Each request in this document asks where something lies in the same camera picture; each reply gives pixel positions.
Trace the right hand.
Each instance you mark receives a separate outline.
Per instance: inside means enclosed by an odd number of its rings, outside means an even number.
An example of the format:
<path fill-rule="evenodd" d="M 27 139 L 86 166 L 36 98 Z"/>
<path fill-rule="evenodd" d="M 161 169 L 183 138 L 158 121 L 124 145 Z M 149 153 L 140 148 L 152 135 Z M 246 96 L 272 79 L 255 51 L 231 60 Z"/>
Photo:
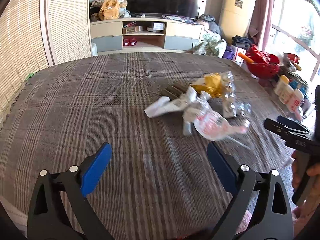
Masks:
<path fill-rule="evenodd" d="M 292 186 L 296 189 L 301 181 L 301 176 L 298 174 L 300 157 L 298 151 L 294 151 L 291 157 L 294 159 L 292 163 Z M 316 163 L 307 170 L 307 174 L 310 177 L 316 177 L 316 180 L 312 186 L 312 189 L 304 203 L 304 205 L 294 209 L 294 228 L 295 231 L 300 232 L 304 226 L 308 223 L 313 213 L 316 211 L 319 205 L 319 163 Z"/>

